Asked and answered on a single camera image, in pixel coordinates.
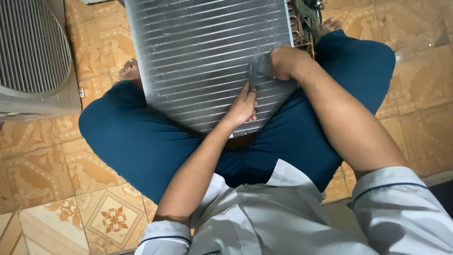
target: foot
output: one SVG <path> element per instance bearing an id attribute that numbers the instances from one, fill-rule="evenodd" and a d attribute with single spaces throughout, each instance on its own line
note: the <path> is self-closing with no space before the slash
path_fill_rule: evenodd
<path id="1" fill-rule="evenodd" d="M 139 65 L 136 59 L 129 59 L 126 64 L 124 64 L 123 69 L 118 73 L 118 79 L 120 81 L 129 80 L 133 82 L 138 89 L 143 91 Z"/>
<path id="2" fill-rule="evenodd" d="M 321 26 L 321 32 L 319 32 L 319 36 L 323 37 L 330 32 L 342 29 L 343 28 L 341 27 L 340 21 L 333 21 L 333 18 L 330 18 L 324 21 L 324 24 Z"/>

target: air conditioner unit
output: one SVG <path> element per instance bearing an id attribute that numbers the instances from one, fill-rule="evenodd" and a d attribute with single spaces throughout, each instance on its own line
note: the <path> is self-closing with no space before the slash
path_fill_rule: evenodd
<path id="1" fill-rule="evenodd" d="M 82 110 L 63 0 L 0 1 L 0 121 Z"/>

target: floor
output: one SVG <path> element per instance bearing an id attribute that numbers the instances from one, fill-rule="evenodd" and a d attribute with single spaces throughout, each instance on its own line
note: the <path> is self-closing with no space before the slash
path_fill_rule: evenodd
<path id="1" fill-rule="evenodd" d="M 415 172 L 453 169 L 453 2 L 324 0 L 324 17 L 346 34 L 383 42 L 399 56 L 376 116 Z M 83 107 L 117 81 L 135 56 L 117 2 L 65 0 Z M 78 114 L 5 123 L 0 132 L 0 250 L 10 255 L 107 255 L 137 246 L 156 205 L 104 164 L 77 126 Z M 343 164 L 325 202 L 351 195 Z"/>

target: teal pants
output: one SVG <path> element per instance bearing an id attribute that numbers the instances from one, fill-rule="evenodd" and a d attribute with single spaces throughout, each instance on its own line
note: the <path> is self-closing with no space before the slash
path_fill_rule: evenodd
<path id="1" fill-rule="evenodd" d="M 347 37 L 342 30 L 325 35 L 316 48 L 317 62 L 375 114 L 390 85 L 393 51 L 378 42 Z M 79 127 L 94 153 L 155 203 L 202 141 L 149 110 L 143 92 L 130 81 L 116 83 L 88 105 Z M 342 163 L 302 89 L 286 100 L 251 145 L 239 152 L 225 150 L 215 173 L 230 187 L 266 183 L 279 158 L 305 173 L 319 191 Z"/>

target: shirt cuff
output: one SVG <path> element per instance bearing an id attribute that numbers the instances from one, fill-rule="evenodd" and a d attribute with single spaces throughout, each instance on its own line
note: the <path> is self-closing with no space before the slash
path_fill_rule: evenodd
<path id="1" fill-rule="evenodd" d="M 426 188 L 422 180 L 407 167 L 384 167 L 362 177 L 352 191 L 353 204 L 363 194 L 382 187 L 415 185 Z"/>
<path id="2" fill-rule="evenodd" d="M 191 245 L 192 235 L 190 229 L 184 224 L 175 221 L 155 221 L 145 228 L 140 244 L 153 239 L 172 239 Z"/>

